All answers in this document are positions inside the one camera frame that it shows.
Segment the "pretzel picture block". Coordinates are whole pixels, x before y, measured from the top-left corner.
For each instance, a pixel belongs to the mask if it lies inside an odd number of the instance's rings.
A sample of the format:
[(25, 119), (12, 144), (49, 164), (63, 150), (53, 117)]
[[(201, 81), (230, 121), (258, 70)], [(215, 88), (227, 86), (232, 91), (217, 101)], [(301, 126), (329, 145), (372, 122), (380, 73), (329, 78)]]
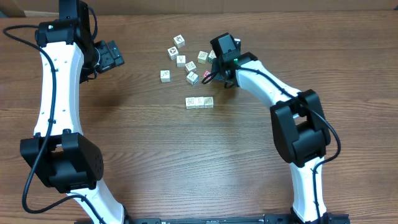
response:
[(214, 99), (212, 96), (204, 97), (204, 108), (213, 108), (214, 107)]

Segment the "giraffe picture block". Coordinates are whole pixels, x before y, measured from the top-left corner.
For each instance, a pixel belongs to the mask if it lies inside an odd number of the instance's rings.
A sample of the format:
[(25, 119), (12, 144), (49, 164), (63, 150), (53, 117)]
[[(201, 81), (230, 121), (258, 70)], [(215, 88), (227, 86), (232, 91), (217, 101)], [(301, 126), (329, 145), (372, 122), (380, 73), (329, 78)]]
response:
[(195, 97), (195, 108), (202, 109), (205, 107), (204, 97)]

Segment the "line drawing wooden block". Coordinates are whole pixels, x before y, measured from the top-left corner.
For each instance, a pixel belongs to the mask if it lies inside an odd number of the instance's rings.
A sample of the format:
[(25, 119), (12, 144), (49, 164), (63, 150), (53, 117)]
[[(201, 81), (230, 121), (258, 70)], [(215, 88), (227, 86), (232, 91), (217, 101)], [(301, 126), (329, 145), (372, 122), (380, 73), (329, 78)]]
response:
[(195, 104), (195, 97), (187, 97), (185, 99), (185, 106), (186, 109), (195, 109), (196, 108), (196, 104)]

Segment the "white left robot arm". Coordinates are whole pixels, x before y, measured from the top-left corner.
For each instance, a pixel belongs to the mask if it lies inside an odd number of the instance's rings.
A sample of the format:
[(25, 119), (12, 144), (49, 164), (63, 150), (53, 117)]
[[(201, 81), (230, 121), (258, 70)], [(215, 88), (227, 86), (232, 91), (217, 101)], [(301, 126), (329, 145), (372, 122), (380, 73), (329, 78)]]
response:
[(58, 19), (35, 27), (43, 69), (40, 114), (20, 152), (31, 176), (76, 200), (92, 223), (130, 223), (104, 182), (100, 149), (80, 124), (80, 84), (124, 63), (115, 42), (96, 41), (94, 18), (85, 2), (60, 1)]

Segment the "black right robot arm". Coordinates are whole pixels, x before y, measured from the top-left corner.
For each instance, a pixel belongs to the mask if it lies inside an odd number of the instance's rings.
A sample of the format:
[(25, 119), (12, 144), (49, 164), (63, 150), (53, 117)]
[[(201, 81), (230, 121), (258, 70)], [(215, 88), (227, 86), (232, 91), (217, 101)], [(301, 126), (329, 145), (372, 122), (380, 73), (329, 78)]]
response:
[(252, 53), (242, 54), (240, 40), (229, 33), (210, 44), (216, 55), (211, 77), (223, 77), (226, 88), (240, 87), (270, 109), (275, 148), (292, 174), (297, 221), (324, 223), (322, 166), (331, 137), (318, 95), (280, 81)]

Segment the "lower red letter block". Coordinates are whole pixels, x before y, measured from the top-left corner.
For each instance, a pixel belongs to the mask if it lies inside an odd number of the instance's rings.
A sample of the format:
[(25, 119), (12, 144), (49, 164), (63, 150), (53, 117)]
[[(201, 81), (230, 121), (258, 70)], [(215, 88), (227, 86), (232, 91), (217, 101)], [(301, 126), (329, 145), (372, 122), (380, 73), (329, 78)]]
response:
[(210, 75), (211, 74), (211, 71), (210, 70), (206, 70), (205, 72), (204, 72), (204, 74), (203, 74), (203, 77), (204, 78), (206, 78), (208, 75)]

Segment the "dog picture green block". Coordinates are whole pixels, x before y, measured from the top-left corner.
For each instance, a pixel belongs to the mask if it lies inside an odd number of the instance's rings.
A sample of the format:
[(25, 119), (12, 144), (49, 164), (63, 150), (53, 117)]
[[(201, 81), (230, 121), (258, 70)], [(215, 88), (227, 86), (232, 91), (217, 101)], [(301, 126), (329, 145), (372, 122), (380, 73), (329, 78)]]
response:
[(215, 52), (212, 50), (212, 51), (209, 53), (209, 55), (208, 55), (208, 61), (209, 61), (210, 63), (212, 63), (213, 60), (214, 60), (215, 58), (216, 58)]

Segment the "turtle picture block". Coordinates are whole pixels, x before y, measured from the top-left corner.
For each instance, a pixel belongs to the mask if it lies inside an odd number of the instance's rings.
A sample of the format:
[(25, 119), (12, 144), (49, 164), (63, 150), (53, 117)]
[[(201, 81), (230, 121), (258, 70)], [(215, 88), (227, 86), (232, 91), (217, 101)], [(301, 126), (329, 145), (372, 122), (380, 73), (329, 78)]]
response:
[(208, 53), (204, 51), (199, 51), (198, 57), (197, 57), (197, 62), (206, 64), (206, 61), (208, 60)]

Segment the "blue sided picture block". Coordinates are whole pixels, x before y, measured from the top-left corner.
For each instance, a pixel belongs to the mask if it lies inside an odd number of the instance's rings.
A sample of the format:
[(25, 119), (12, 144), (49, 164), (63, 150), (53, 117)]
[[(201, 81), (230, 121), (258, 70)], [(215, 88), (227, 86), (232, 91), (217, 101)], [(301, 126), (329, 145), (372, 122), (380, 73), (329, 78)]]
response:
[(191, 85), (196, 85), (199, 80), (199, 76), (195, 72), (190, 72), (186, 77), (187, 82)]

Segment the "snail picture block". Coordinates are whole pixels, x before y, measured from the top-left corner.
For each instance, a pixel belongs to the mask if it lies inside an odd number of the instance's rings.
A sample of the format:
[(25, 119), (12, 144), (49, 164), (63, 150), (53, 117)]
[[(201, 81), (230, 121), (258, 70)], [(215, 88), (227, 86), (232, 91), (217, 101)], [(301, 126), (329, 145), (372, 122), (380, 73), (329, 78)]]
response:
[(186, 70), (187, 73), (196, 72), (197, 71), (197, 66), (195, 65), (195, 63), (193, 61), (190, 61), (190, 62), (185, 64), (185, 70)]

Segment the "ice cream picture block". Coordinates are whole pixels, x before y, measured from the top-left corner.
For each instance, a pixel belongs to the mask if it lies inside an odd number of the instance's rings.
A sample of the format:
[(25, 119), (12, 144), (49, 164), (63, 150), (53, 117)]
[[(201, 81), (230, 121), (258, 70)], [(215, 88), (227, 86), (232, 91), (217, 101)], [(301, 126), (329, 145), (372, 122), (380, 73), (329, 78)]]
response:
[(182, 68), (186, 64), (186, 56), (185, 55), (178, 55), (176, 58), (176, 63), (178, 68)]

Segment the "face picture block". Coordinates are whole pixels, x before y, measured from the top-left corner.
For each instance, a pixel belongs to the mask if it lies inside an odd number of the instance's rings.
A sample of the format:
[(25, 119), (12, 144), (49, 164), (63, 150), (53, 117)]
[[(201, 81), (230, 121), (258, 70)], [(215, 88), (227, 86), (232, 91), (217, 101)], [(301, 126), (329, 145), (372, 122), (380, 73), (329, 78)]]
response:
[(178, 49), (185, 46), (185, 39), (181, 34), (174, 37), (174, 44)]

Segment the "soccer ball picture block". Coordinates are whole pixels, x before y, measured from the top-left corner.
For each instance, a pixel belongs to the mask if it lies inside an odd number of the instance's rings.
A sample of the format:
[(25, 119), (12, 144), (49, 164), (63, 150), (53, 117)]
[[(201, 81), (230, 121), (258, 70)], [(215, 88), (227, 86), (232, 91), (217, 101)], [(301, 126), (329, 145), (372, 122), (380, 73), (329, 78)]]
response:
[(179, 52), (178, 52), (178, 49), (176, 48), (176, 46), (167, 49), (167, 53), (171, 60), (175, 60), (177, 58), (177, 56), (179, 55)]

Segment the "green sided picture block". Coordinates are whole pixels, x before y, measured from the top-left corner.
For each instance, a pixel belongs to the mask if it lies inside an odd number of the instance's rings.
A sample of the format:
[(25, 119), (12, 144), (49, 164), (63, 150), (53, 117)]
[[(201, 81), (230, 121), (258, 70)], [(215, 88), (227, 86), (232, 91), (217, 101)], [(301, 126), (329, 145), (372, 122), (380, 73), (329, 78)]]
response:
[(161, 70), (160, 71), (160, 80), (162, 83), (171, 81), (171, 73), (170, 70)]

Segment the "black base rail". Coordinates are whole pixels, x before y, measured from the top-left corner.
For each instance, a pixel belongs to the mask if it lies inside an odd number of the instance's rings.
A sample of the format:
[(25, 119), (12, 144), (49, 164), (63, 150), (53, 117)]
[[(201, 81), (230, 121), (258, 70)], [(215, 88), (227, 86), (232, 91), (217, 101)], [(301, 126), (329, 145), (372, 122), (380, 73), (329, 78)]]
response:
[[(235, 218), (192, 218), (161, 220), (159, 218), (136, 218), (127, 221), (133, 224), (288, 224), (300, 223), (298, 218), (292, 215), (264, 215), (262, 217), (235, 217)], [(333, 215), (328, 213), (324, 216), (323, 223), (326, 224), (350, 224), (349, 215)]]

